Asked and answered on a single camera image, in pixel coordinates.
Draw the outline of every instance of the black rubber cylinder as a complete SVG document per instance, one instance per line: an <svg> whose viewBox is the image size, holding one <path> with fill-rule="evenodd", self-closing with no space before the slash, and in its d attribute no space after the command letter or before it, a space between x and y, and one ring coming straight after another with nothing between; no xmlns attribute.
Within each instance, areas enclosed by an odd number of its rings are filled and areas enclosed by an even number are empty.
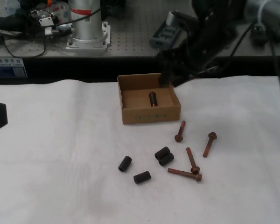
<svg viewBox="0 0 280 224"><path fill-rule="evenodd" d="M121 172L125 172L126 169L129 167L129 165L131 164L132 159L129 156L126 156L123 161L121 162L121 164L119 165L118 169Z"/></svg>
<svg viewBox="0 0 280 224"><path fill-rule="evenodd" d="M160 160L161 158L163 158L165 155L168 155L169 153L170 153L170 149L167 146L165 146L159 152L156 152L154 156L157 160Z"/></svg>
<svg viewBox="0 0 280 224"><path fill-rule="evenodd" d="M159 160L159 164L161 166L165 166L166 164L170 163L173 159L174 155L172 153L169 153Z"/></svg>
<svg viewBox="0 0 280 224"><path fill-rule="evenodd" d="M150 173L148 171L142 173L142 174L138 174L136 176L134 176L134 181L136 184L138 183L142 183L144 181L147 181L151 178Z"/></svg>
<svg viewBox="0 0 280 224"><path fill-rule="evenodd" d="M156 96L155 92L150 92L148 96L149 96L149 100L150 100L150 105L158 106L157 96Z"/></svg>

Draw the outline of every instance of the open cardboard box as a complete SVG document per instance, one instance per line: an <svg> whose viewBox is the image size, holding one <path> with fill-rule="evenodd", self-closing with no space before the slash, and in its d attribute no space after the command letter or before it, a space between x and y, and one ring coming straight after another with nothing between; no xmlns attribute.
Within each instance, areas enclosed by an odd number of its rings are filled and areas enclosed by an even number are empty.
<svg viewBox="0 0 280 224"><path fill-rule="evenodd" d="M161 88L160 73L118 76L123 124L179 120L181 104L173 86ZM148 94L156 93L158 106L150 105Z"/></svg>

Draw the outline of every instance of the wire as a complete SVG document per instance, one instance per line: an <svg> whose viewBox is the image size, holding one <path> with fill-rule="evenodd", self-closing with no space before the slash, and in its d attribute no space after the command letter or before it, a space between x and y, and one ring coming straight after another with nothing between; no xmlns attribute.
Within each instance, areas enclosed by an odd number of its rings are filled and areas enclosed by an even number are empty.
<svg viewBox="0 0 280 224"><path fill-rule="evenodd" d="M65 25L65 24L74 23L74 22L79 22L79 21L81 21L81 20L85 20L85 19L87 19L87 18L89 18L89 17L95 15L95 14L98 13L99 11L101 11L101 8L97 9L96 11L94 11L93 13L91 13L90 15L81 17L81 18L79 18L79 19L71 20L71 21L68 21L68 22L61 22L61 23L58 23L58 24L55 24L55 25L50 25L50 26L43 26L43 28L49 28L49 27L55 28L55 27L58 27L58 26L61 26L61 25Z"/></svg>
<svg viewBox="0 0 280 224"><path fill-rule="evenodd" d="M62 23L58 23L58 24L55 24L55 25L51 25L51 26L44 26L42 27L43 28L43 31L45 28L49 28L49 27L57 27L57 26L60 26L60 25L64 25L64 24L69 24L69 23L74 23L74 22L78 22L78 21L81 21L81 20L84 20L84 19L87 19L93 15L95 15L96 13L98 13L99 11L101 10L101 8L99 8L98 10L94 11L93 13L91 13L90 15L87 15L87 16L84 16L84 17L81 17L79 19L76 19L76 20L72 20L72 21L68 21L68 22L62 22ZM8 49L8 47L6 46L5 42L2 41L0 39L0 42L4 45L5 49L8 51L8 53L12 56L12 57L16 57L16 58L33 58L33 57L38 57L38 56L41 56L43 55L45 52L46 52L46 35L44 34L44 37L43 37L43 52L38 54L38 55L35 55L35 56L29 56L29 57L18 57L18 56L15 56L13 53L11 53L11 51Z"/></svg>
<svg viewBox="0 0 280 224"><path fill-rule="evenodd" d="M270 44L270 48L271 48L271 52L272 52L272 58L273 58L273 64L274 64L274 69L275 69L275 74L278 77L278 81L279 81L279 86L280 86L280 66L278 63L278 59L276 56L276 52L275 52L275 47L272 41L272 34L271 34L271 29L266 26L267 30L269 31L268 33L268 37L269 37L269 44Z"/></svg>
<svg viewBox="0 0 280 224"><path fill-rule="evenodd" d="M248 26L248 28L243 32L243 34L241 35L240 39L238 40L237 44L235 45L234 49L232 50L231 54L229 55L229 59L226 62L226 64L224 66L222 66L218 71L216 71L216 73L221 73L223 72L232 62L233 60L233 56L235 54L235 52L238 50L238 47L240 46L240 44L242 43L243 39L245 38L245 36L247 35L247 33L252 29L252 27L256 24L256 21L251 23L250 26Z"/></svg>
<svg viewBox="0 0 280 224"><path fill-rule="evenodd" d="M47 48L47 47L46 47L46 35L45 35L45 33L44 33L44 29L43 29L43 52L40 53L40 54L38 54L38 55L35 55L35 56L28 56L28 57L19 57L19 56L15 56L13 53L11 53L11 51L10 51L10 50L8 49L8 47L6 46L5 41L2 40L1 38L0 38L0 43L3 44L3 46L5 47L5 49L8 51L8 53L9 53L12 57L21 58L21 59L25 59L25 58L34 58L34 57L41 56L41 55L43 55L43 54L46 52L46 48Z"/></svg>

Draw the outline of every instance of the red component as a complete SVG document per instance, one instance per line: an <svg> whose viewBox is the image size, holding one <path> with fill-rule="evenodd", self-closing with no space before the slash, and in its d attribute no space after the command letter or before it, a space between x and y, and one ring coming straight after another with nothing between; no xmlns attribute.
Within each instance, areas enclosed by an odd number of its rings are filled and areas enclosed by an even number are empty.
<svg viewBox="0 0 280 224"><path fill-rule="evenodd" d="M76 13L76 14L79 14L79 15L90 15L91 14L91 10L74 9L74 8L70 8L70 10L73 13Z"/></svg>

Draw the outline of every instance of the rusty bolt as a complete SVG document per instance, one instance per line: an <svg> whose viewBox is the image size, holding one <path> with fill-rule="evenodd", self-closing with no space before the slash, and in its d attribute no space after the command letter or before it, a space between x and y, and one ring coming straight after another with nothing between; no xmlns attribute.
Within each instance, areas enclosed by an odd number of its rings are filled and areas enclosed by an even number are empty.
<svg viewBox="0 0 280 224"><path fill-rule="evenodd" d="M186 176L186 177L189 177L189 178L196 179L197 182L201 181L201 179L202 179L202 174L193 174L193 173L188 173L188 172L185 172L185 171L180 171L180 170L171 169L171 168L168 168L168 172L172 173L172 174L177 174L177 175Z"/></svg>
<svg viewBox="0 0 280 224"><path fill-rule="evenodd" d="M189 157L191 165L192 165L191 172L193 174L199 174L200 168L198 166L196 166L193 154L192 154L191 149L189 147L187 147L187 154L188 154L188 157Z"/></svg>
<svg viewBox="0 0 280 224"><path fill-rule="evenodd" d="M185 128L186 122L183 120L181 127L179 128L178 134L174 137L177 142L181 142L183 140L182 132Z"/></svg>
<svg viewBox="0 0 280 224"><path fill-rule="evenodd" d="M211 144L213 143L213 140L215 140L217 138L217 134L214 133L214 132L211 132L209 133L209 141L205 147L205 150L204 150L204 153L203 153L203 157L207 157L207 155L209 154L210 152L210 147L211 147Z"/></svg>
<svg viewBox="0 0 280 224"><path fill-rule="evenodd" d="M152 107L158 106L157 96L156 96L155 92L151 91L148 96L149 96L149 100L150 100L150 105Z"/></svg>

